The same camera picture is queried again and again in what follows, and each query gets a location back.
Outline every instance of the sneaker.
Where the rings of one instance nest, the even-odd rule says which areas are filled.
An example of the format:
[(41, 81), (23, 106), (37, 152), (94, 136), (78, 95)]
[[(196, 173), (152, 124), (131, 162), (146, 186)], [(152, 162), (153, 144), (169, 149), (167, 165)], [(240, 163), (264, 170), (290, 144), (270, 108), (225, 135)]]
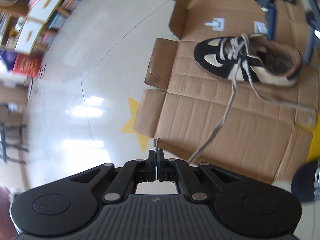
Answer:
[(237, 81), (250, 81), (251, 76), (253, 82), (287, 87), (298, 81), (302, 66), (297, 49), (268, 41), (264, 34), (202, 41), (195, 47), (194, 58), (219, 78), (232, 80), (236, 74)]

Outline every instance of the white tile floor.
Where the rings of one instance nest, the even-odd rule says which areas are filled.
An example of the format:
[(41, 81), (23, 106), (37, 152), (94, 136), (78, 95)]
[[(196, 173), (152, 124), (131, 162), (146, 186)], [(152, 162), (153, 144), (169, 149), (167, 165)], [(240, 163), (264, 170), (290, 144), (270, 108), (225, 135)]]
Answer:
[[(26, 172), (36, 187), (105, 162), (122, 166), (147, 158), (129, 120), (128, 97), (140, 100), (157, 37), (175, 39), (168, 28), (171, 0), (83, 0), (44, 58), (25, 122)], [(88, 102), (98, 97), (103, 101)], [(147, 150), (153, 147), (149, 140)], [(145, 183), (140, 193), (175, 193), (173, 183)], [(297, 236), (319, 240), (320, 205), (304, 206)]]

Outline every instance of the cardboard box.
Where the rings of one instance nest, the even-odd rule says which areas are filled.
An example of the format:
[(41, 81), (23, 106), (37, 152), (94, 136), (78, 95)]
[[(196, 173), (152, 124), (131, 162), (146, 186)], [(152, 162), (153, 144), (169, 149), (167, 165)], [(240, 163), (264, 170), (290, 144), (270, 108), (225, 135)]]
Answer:
[[(175, 0), (169, 23), (180, 42), (158, 38), (145, 83), (134, 129), (160, 138), (160, 147), (188, 159), (203, 144), (225, 112), (231, 95), (229, 81), (217, 80), (193, 59), (195, 45), (205, 39), (254, 33), (254, 21), (265, 14), (252, 0)], [(303, 53), (308, 25), (300, 0), (296, 5), (277, 1), (276, 40)], [(224, 18), (223, 31), (213, 31), (205, 21)], [(304, 67), (296, 86), (282, 88), (256, 84), (261, 95), (317, 108), (319, 76)], [(296, 111), (261, 101), (246, 82), (238, 83), (227, 121), (214, 141), (197, 159), (245, 176), (271, 183), (291, 179), (305, 162), (314, 127), (314, 113)]]

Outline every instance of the metal stand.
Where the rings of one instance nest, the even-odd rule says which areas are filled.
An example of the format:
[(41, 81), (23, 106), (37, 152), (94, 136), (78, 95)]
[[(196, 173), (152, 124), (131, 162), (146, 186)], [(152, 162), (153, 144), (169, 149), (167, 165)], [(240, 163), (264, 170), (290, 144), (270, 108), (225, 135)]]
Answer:
[[(266, 21), (268, 23), (268, 39), (274, 39), (276, 28), (276, 6), (275, 0), (255, 0), (261, 6), (261, 10), (267, 13)], [(320, 10), (316, 0), (308, 0), (312, 11), (309, 12), (309, 19), (307, 22), (310, 25), (310, 32), (306, 51), (303, 57), (305, 63), (309, 63), (314, 48), (320, 48)]]
[(20, 164), (27, 164), (25, 161), (21, 161), (21, 160), (18, 160), (18, 159), (15, 159), (15, 158), (10, 158), (8, 155), (7, 155), (7, 147), (13, 147), (13, 148), (16, 148), (17, 150), (22, 150), (22, 151), (25, 151), (25, 152), (29, 152), (28, 149), (22, 147), (22, 144), (21, 142), (19, 144), (9, 144), (5, 141), (6, 139), (6, 129), (16, 129), (18, 128), (19, 129), (19, 136), (20, 136), (20, 139), (22, 138), (22, 128), (23, 127), (26, 127), (25, 125), (20, 125), (20, 126), (9, 126), (9, 127), (6, 127), (5, 124), (3, 122), (0, 123), (0, 156), (2, 157), (3, 161), (5, 163), (7, 163), (8, 161), (11, 161), (11, 162), (15, 162), (15, 163), (20, 163)]

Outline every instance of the white label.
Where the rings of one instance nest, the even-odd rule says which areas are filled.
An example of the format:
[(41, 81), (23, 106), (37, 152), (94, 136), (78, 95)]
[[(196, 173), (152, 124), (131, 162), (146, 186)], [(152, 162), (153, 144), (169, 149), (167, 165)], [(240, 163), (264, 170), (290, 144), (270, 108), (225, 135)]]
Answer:
[(266, 28), (266, 25), (263, 22), (256, 22), (254, 21), (254, 33), (261, 33), (261, 34), (267, 34), (268, 29)]
[(214, 31), (223, 31), (224, 30), (224, 18), (213, 18), (211, 22), (205, 22), (204, 25), (212, 26)]

